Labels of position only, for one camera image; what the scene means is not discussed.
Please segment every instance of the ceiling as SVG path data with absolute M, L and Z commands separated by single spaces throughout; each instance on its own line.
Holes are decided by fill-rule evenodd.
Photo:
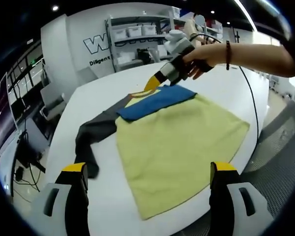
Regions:
M 210 13 L 215 11 L 214 19 L 226 24 L 231 22 L 235 28 L 251 30 L 245 16 L 233 0 L 134 0 L 136 2 L 153 2 L 166 5 L 174 5 L 180 8 L 189 9 L 206 18 L 212 17 Z M 26 42 L 32 38 L 40 38 L 40 28 L 54 18 L 66 14 L 72 15 L 79 11 L 96 7 L 99 5 L 121 0 L 18 0 L 0 1 L 0 78 L 4 72 L 9 70 L 11 65 L 28 48 Z M 279 37 L 281 28 L 259 4 L 254 0 L 241 0 L 259 31 Z M 284 0 L 275 1 L 282 5 Z M 59 5 L 59 11 L 51 10 L 53 5 Z

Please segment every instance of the white table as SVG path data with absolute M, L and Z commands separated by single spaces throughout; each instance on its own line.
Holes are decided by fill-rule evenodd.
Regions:
M 95 80 L 76 89 L 56 128 L 47 160 L 45 180 L 54 182 L 61 170 L 74 163 L 75 138 L 80 125 L 99 115 L 128 93 L 142 91 L 164 62 L 136 67 Z M 254 92 L 259 127 L 263 126 L 268 80 L 244 69 Z M 250 129 L 232 164 L 241 173 L 254 150 L 256 118 L 249 87 L 242 72 L 219 65 L 196 81 L 181 86 L 200 93 L 250 123 Z M 140 218 L 125 178 L 116 146 L 116 135 L 91 145 L 100 171 L 88 180 L 88 227 L 94 236 L 169 236 L 190 225 L 209 210 L 207 187 L 187 202 L 149 220 Z

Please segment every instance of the computer monitor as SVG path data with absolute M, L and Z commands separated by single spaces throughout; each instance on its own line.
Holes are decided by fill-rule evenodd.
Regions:
M 0 81 L 0 149 L 17 129 L 7 91 L 7 74 Z

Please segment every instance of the floor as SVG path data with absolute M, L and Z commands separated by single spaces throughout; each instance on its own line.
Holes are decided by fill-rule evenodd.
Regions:
M 268 98 L 268 106 L 270 107 L 268 110 L 268 114 L 264 121 L 264 127 L 266 127 L 269 123 L 272 122 L 274 118 L 285 108 L 286 102 L 284 99 L 276 94 L 275 92 L 270 90 L 269 98 Z M 46 160 L 48 156 L 48 150 L 45 151 L 43 157 L 41 159 L 41 164 L 46 166 Z M 36 167 L 32 167 L 32 172 L 34 179 L 37 180 L 39 176 L 39 170 Z M 30 183 L 34 183 L 30 174 L 30 170 L 26 169 L 24 171 L 23 179 L 29 181 Z M 21 181 L 22 185 L 14 183 L 14 201 L 13 204 L 16 209 L 26 217 L 30 211 L 30 202 L 32 202 L 35 197 L 38 195 L 38 191 L 35 190 L 32 186 L 24 185 L 26 184 L 24 181 Z M 39 189 L 42 189 L 44 184 L 44 173 L 40 174 L 40 178 L 38 180 L 37 186 Z

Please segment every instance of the person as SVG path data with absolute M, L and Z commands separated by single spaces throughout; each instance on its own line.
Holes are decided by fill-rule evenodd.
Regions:
M 186 20 L 186 23 L 184 25 L 184 33 L 187 35 L 188 39 L 192 38 L 193 36 L 203 33 L 203 29 L 201 26 L 197 25 L 195 22 L 195 17 L 198 14 L 194 14 L 193 18 Z M 192 45 L 194 47 L 200 47 L 201 45 L 212 43 L 212 40 L 206 40 L 203 36 L 197 36 L 192 42 Z
M 240 44 L 231 43 L 230 64 L 244 66 L 281 77 L 295 76 L 295 43 L 290 41 L 286 46 Z M 207 64 L 214 67 L 226 62 L 226 44 L 216 43 L 197 47 L 194 51 L 184 56 L 185 63 L 195 59 L 204 59 Z M 194 67 L 189 76 L 199 78 L 203 72 Z

